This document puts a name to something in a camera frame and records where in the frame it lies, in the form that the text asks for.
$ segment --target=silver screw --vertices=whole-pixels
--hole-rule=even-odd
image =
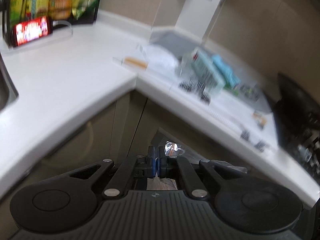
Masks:
[[[120,194],[120,191],[116,188],[108,188],[104,191],[104,194],[108,197],[116,197]]]
[[[205,197],[207,196],[208,193],[203,189],[195,189],[194,191],[191,192],[191,194],[194,197]]]

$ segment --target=green bottle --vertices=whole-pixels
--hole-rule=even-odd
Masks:
[[[24,20],[26,0],[10,0],[10,25]]]

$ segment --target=light blue package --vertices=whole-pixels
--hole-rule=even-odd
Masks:
[[[220,55],[216,54],[211,59],[232,89],[240,84],[241,80],[233,73],[233,69],[223,61]]]
[[[218,93],[226,85],[226,82],[214,66],[212,59],[208,55],[196,48],[192,52],[191,67],[196,73],[199,80],[201,80],[210,93]]]

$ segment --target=black pan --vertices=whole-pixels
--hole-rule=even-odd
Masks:
[[[307,127],[320,130],[319,104],[294,80],[282,73],[278,73],[278,84],[286,106],[300,114]]]

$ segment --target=ribbed surface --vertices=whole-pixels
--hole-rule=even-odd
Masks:
[[[96,216],[73,231],[37,235],[20,230],[13,240],[298,240],[291,233],[257,236],[223,223],[204,201],[189,199],[183,191],[129,191],[120,200],[106,201]]]

